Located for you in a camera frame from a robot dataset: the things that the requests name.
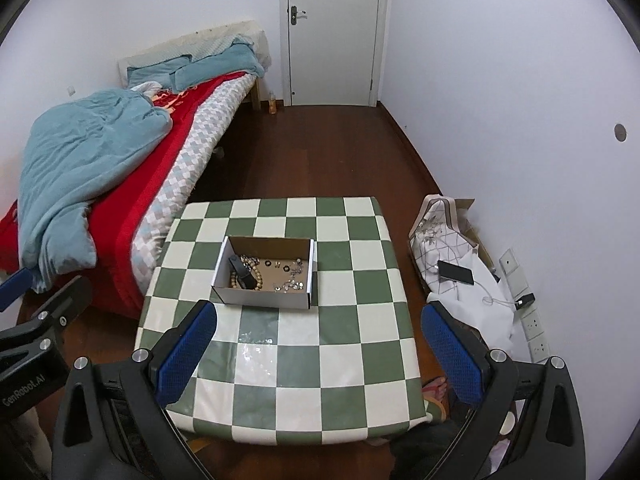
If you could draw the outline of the white cup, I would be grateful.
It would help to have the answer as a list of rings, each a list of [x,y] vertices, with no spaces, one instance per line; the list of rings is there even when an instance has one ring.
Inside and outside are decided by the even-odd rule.
[[[508,411],[506,417],[503,419],[502,426],[500,428],[500,436],[506,437],[514,429],[516,424],[516,416],[513,412]]]

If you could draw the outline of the small bottle on floor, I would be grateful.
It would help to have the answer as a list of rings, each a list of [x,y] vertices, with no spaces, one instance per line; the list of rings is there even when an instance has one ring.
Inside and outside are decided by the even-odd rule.
[[[273,94],[269,97],[268,110],[270,115],[277,114],[277,99]]]

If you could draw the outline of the checkered mattress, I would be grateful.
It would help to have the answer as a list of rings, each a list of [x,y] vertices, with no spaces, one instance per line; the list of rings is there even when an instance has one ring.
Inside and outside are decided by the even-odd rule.
[[[169,157],[168,174],[160,180],[160,189],[132,238],[130,266],[135,292],[145,294],[148,290],[171,223],[182,213],[214,148],[256,81],[253,74],[232,74],[186,115],[186,138]]]

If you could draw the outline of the white wall socket strip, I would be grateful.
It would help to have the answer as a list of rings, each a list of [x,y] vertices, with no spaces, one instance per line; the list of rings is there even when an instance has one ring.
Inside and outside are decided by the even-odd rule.
[[[536,296],[512,248],[508,248],[499,258],[499,266],[515,308],[516,326],[526,341],[530,360],[542,363],[551,356],[550,346],[535,307]]]

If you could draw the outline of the white door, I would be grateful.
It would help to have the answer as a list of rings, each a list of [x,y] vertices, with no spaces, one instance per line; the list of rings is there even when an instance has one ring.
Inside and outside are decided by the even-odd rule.
[[[388,0],[280,0],[286,106],[373,106],[378,99]],[[290,23],[290,7],[308,18]]]

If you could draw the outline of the teal pillow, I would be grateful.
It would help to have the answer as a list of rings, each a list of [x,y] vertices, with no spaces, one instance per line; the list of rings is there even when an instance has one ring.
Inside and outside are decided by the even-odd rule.
[[[225,74],[244,72],[258,78],[265,67],[256,55],[253,41],[242,35],[224,36],[198,44],[170,46],[164,52],[144,54],[126,67],[127,87],[157,82],[174,93]]]

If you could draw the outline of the cardboard box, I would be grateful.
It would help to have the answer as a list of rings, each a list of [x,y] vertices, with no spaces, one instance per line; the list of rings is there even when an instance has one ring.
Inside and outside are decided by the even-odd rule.
[[[227,236],[212,289],[232,306],[306,311],[312,304],[316,248],[312,238]],[[303,258],[306,271],[298,275],[267,272],[259,267],[265,258]]]

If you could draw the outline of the black smartphone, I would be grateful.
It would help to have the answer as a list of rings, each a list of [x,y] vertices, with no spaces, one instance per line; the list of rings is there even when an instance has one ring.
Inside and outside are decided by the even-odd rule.
[[[474,285],[474,275],[471,269],[464,266],[457,266],[456,264],[438,260],[437,272],[439,281],[453,281],[467,285]]]

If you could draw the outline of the floral white cloth bag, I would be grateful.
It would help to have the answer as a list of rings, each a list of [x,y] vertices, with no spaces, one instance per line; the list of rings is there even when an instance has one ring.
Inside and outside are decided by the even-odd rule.
[[[488,348],[510,352],[514,307],[469,220],[473,203],[472,198],[425,196],[408,235],[409,250],[427,298],[479,332]]]

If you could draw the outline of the teal blue blanket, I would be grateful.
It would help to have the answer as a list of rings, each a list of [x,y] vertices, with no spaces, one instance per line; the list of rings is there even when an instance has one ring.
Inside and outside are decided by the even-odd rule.
[[[164,140],[167,110],[144,94],[107,89],[50,108],[32,124],[17,197],[18,262],[45,292],[96,265],[87,210]]]

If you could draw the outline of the green white checkered tablecloth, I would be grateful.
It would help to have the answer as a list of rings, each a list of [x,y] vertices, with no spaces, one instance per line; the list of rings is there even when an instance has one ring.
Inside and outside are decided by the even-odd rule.
[[[218,325],[179,401],[184,432],[254,444],[333,444],[396,436],[426,419],[407,297],[372,197],[192,203],[172,222],[145,295],[149,348],[194,304],[214,299],[231,235],[317,245],[303,311],[218,304]]]

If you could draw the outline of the silver earrings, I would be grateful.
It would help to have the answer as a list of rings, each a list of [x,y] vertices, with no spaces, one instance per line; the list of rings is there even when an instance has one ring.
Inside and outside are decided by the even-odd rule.
[[[293,275],[303,274],[306,271],[306,265],[307,261],[303,258],[265,258],[259,263],[259,267],[267,272],[280,272]]]

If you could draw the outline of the black charger plug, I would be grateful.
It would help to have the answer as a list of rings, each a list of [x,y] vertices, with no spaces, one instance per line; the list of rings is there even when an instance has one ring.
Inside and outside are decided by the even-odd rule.
[[[524,294],[518,299],[514,300],[514,306],[516,310],[522,310],[529,308],[536,301],[536,296],[533,292]]]

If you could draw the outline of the red bed sheet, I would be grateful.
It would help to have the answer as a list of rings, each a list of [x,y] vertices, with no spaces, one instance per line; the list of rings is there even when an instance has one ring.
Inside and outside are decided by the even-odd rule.
[[[160,189],[160,180],[169,170],[169,157],[186,138],[186,115],[204,101],[210,90],[230,79],[232,74],[201,82],[174,93],[157,82],[139,84],[130,90],[140,92],[152,103],[167,110],[172,127],[164,140],[122,183],[97,197],[87,210],[89,233],[96,244],[96,265],[91,269],[63,274],[58,286],[83,275],[92,289],[92,302],[102,310],[136,318],[142,310],[144,294],[134,291],[130,266],[130,245],[143,214]],[[1,222],[1,267],[3,272],[21,270],[18,262],[17,200]]]

